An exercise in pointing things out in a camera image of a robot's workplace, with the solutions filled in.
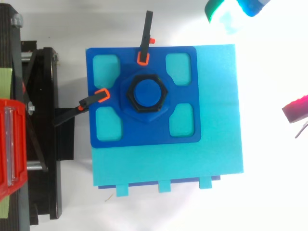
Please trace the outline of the white and grey robot hand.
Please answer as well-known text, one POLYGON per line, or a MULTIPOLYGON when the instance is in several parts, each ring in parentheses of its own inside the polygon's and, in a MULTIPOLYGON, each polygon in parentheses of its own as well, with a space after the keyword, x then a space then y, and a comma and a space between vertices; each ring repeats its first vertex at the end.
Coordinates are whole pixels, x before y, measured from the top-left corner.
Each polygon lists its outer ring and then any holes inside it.
MULTIPOLYGON (((268 0, 209 0, 204 12, 209 23, 219 25, 227 34, 234 34, 268 3, 268 0)), ((308 97, 290 102, 282 111, 289 123, 307 118, 308 97)))

